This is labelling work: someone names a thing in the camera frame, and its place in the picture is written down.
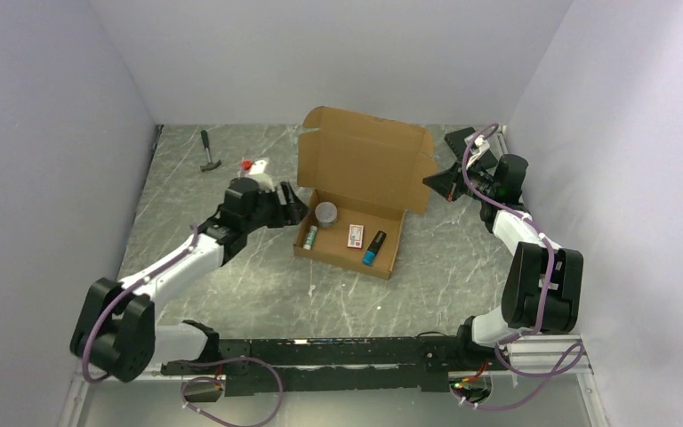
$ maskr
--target open cardboard box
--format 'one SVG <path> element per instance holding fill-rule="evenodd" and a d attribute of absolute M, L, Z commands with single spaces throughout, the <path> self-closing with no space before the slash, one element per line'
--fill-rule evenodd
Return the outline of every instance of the open cardboard box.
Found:
<path fill-rule="evenodd" d="M 437 171 L 433 138 L 420 126 L 329 107 L 310 111 L 303 123 L 315 129 L 300 135 L 297 183 L 315 190 L 310 214 L 294 240 L 294 254 L 344 269 L 388 279 L 394 270 L 405 211 L 423 214 L 430 189 L 422 178 Z M 331 202 L 337 222 L 318 229 L 312 249 L 302 247 L 315 208 Z M 362 249 L 347 247 L 350 224 L 365 226 Z M 373 265 L 363 254 L 378 230 L 386 240 Z"/>

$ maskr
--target white enclosure wall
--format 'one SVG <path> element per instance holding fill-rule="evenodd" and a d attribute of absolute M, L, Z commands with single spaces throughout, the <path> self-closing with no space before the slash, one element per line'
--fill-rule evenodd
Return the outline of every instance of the white enclosure wall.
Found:
<path fill-rule="evenodd" d="M 114 277 L 153 121 L 86 0 L 0 0 L 0 426 L 55 425 L 88 286 Z"/>
<path fill-rule="evenodd" d="M 571 0 L 91 0 L 158 123 L 506 122 Z"/>
<path fill-rule="evenodd" d="M 575 0 L 509 132 L 613 425 L 683 425 L 683 1 Z"/>

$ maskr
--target box lid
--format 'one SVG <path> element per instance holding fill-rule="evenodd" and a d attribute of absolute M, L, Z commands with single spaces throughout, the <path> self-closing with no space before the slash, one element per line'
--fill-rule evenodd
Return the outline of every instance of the box lid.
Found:
<path fill-rule="evenodd" d="M 418 214 L 437 171 L 433 137 L 424 127 L 344 109 L 317 107 L 299 138 L 297 183 Z"/>

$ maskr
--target red and white box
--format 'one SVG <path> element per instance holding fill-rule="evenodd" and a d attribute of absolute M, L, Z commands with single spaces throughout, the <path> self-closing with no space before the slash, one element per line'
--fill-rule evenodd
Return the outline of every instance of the red and white box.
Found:
<path fill-rule="evenodd" d="M 362 225 L 350 224 L 350 233 L 347 236 L 347 247 L 353 247 L 355 249 L 363 248 L 363 230 L 365 227 Z"/>

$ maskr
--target gray marble floor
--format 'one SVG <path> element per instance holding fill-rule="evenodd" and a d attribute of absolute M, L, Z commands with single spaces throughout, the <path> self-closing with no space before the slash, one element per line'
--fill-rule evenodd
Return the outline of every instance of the gray marble floor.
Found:
<path fill-rule="evenodd" d="M 464 126 L 428 125 L 440 166 L 454 162 L 443 142 Z M 224 165 L 200 173 L 200 142 Z M 166 126 L 138 205 L 121 277 L 168 254 L 189 225 L 213 214 L 242 159 L 268 157 L 269 173 L 296 188 L 300 125 Z M 299 189 L 305 201 L 309 189 Z M 478 218 L 479 203 L 431 195 L 428 210 L 408 213 L 397 263 L 381 280 L 295 258 L 296 228 L 259 230 L 234 260 L 169 303 L 159 324 L 191 318 L 227 338 L 301 338 L 453 334 L 470 315 L 498 305 L 511 257 Z"/>

